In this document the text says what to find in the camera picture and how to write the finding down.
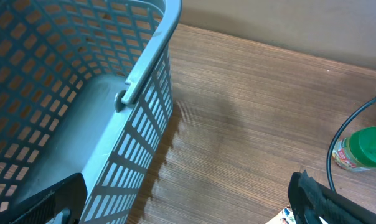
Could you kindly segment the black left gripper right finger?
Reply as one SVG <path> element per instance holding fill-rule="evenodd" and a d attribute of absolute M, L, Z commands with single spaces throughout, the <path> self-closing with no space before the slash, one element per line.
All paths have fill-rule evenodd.
<path fill-rule="evenodd" d="M 288 187 L 289 204 L 299 224 L 376 224 L 376 214 L 295 172 Z"/>

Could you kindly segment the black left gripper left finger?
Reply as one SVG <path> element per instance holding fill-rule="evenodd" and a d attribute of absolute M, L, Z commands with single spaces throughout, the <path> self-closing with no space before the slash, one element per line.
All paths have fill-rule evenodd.
<path fill-rule="evenodd" d="M 75 173 L 2 212 L 0 224 L 79 223 L 87 195 L 83 175 Z"/>

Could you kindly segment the white brown snack pouch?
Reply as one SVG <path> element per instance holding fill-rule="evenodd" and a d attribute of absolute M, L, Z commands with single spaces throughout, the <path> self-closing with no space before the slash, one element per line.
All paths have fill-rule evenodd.
<path fill-rule="evenodd" d="M 296 220 L 290 205 L 285 206 L 275 217 L 266 224 L 296 224 Z"/>

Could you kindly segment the green lid glass jar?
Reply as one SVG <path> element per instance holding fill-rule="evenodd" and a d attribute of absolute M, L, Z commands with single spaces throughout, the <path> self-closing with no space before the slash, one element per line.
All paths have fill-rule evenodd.
<path fill-rule="evenodd" d="M 376 169 L 376 126 L 339 140 L 332 150 L 332 160 L 352 172 Z"/>

